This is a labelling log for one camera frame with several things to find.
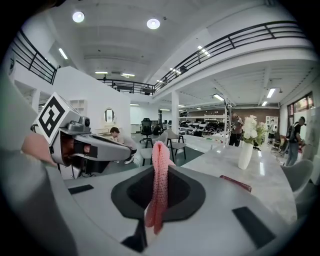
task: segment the man in white shirt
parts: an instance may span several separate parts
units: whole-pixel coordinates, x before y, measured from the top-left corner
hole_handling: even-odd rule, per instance
[[[124,164],[127,165],[133,162],[134,160],[133,156],[137,152],[137,146],[135,141],[130,136],[126,136],[125,134],[120,133],[117,127],[112,127],[110,129],[110,133],[113,138],[118,139],[119,143],[124,144],[129,148],[131,148],[131,156],[127,160],[125,160]]]

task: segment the mirror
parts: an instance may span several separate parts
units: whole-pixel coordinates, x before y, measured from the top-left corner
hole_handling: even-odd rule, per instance
[[[108,108],[106,111],[104,111],[104,120],[110,124],[113,123],[115,119],[115,113],[111,108]]]

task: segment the black office chair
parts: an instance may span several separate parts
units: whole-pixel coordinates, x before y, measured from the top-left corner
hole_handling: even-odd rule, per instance
[[[154,144],[152,142],[152,138],[150,138],[149,136],[153,134],[152,131],[152,121],[150,121],[149,118],[144,118],[143,121],[141,121],[142,124],[142,128],[140,127],[140,131],[142,135],[145,135],[146,138],[143,138],[140,140],[140,143],[142,141],[146,141],[145,142],[145,148],[148,147],[148,142],[151,142],[151,146],[153,147]]]

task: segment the fluorescent light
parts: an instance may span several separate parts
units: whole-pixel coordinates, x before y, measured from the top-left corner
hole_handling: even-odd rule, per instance
[[[156,30],[160,27],[160,21],[155,18],[151,18],[147,21],[146,25],[149,29]]]
[[[128,77],[134,77],[135,76],[134,74],[126,74],[126,73],[122,73],[122,75],[128,76]]]
[[[215,94],[215,95],[213,95],[213,97],[216,97],[218,100],[220,100],[220,101],[224,101],[224,98],[222,98],[220,95],[218,95],[218,94]]]
[[[264,167],[264,163],[260,162],[260,175],[265,176],[265,167]]]
[[[77,11],[72,15],[72,19],[73,19],[74,22],[80,23],[80,22],[84,21],[85,15],[84,15],[83,12]]]
[[[62,55],[66,60],[68,59],[67,55],[65,54],[65,52],[64,52],[61,48],[59,48],[59,52],[61,53],[61,55]]]
[[[276,90],[275,88],[271,88],[269,93],[268,93],[267,98],[271,98],[271,96],[272,96],[272,94],[274,94],[275,90]]]

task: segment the white marble countertop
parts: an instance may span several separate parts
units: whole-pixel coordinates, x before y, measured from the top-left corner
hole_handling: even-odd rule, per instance
[[[241,148],[220,145],[184,164],[182,167],[219,177],[227,176],[252,187],[270,211],[278,213],[288,224],[297,220],[294,194],[279,163],[268,152],[253,150],[246,170],[238,168]]]

